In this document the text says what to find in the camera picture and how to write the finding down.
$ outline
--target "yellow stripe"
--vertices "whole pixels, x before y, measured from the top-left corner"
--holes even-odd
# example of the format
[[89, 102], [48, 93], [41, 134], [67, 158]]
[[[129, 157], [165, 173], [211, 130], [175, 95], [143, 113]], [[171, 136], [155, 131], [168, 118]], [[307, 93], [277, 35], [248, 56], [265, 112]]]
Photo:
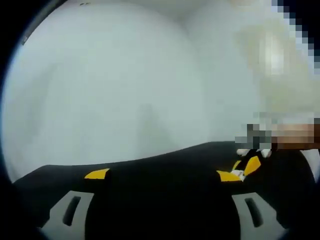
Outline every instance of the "yellow stripe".
[[257, 156], [254, 156], [250, 158], [248, 164], [245, 167], [244, 175], [248, 176], [249, 174], [252, 174], [254, 171], [256, 171], [261, 166], [261, 163], [259, 161], [259, 158]]
[[92, 171], [89, 174], [87, 174], [84, 178], [85, 179], [105, 179], [106, 173], [109, 170], [110, 168]]
[[236, 162], [235, 162], [235, 164], [233, 165], [232, 170], [235, 170], [235, 169], [236, 169], [236, 167], [238, 166], [238, 164], [239, 164], [240, 162], [241, 162], [240, 160], [239, 160], [239, 161], [236, 161]]
[[220, 175], [221, 182], [241, 181], [241, 179], [237, 175], [231, 172], [217, 171], [217, 173]]

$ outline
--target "yellow accent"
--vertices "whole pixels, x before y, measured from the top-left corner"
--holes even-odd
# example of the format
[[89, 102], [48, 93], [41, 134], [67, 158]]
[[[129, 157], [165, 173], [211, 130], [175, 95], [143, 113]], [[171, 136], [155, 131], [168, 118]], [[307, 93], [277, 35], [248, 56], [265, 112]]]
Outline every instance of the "yellow accent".
[[241, 179], [237, 175], [231, 172], [217, 171], [217, 173], [220, 175], [221, 182], [241, 181]]
[[232, 170], [235, 170], [236, 167], [238, 166], [238, 164], [239, 164], [240, 162], [241, 162], [240, 160], [236, 161], [235, 164], [234, 164], [234, 166], [233, 166], [233, 168], [232, 168]]
[[245, 167], [244, 175], [248, 176], [249, 174], [252, 174], [254, 171], [256, 171], [261, 166], [261, 163], [259, 161], [259, 158], [257, 156], [254, 156], [250, 158], [248, 164]]
[[92, 171], [89, 174], [87, 174], [84, 178], [85, 179], [105, 179], [106, 173], [109, 170], [110, 168]]

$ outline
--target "pixelated area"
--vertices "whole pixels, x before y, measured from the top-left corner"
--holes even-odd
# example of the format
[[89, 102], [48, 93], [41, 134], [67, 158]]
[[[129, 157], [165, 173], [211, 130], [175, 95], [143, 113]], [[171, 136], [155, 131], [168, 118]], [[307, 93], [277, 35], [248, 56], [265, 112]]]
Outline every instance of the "pixelated area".
[[295, 1], [272, 0], [272, 5], [277, 6], [278, 12], [283, 13], [285, 19], [289, 19], [290, 25], [295, 26], [296, 37], [302, 39], [302, 43], [308, 45], [308, 56], [314, 62], [314, 73], [320, 73], [320, 51], [315, 47], [315, 39], [310, 34], [310, 28], [306, 24], [306, 18], [297, 15], [299, 6]]
[[240, 30], [235, 41], [252, 70], [261, 102], [269, 114], [319, 112], [319, 81], [279, 20]]
[[247, 136], [235, 138], [240, 149], [319, 149], [320, 118], [312, 124], [247, 124]]

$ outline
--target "white surface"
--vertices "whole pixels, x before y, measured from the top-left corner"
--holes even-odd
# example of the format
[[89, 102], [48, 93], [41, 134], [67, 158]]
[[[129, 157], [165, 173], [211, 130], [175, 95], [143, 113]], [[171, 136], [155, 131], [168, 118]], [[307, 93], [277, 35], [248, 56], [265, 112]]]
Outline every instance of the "white surface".
[[12, 62], [2, 147], [13, 181], [48, 164], [127, 161], [232, 141], [245, 134], [242, 124], [258, 121], [261, 100], [233, 34], [279, 17], [270, 8], [88, 2], [55, 10]]
[[317, 181], [320, 176], [320, 156], [317, 149], [301, 151], [307, 160], [314, 179]]

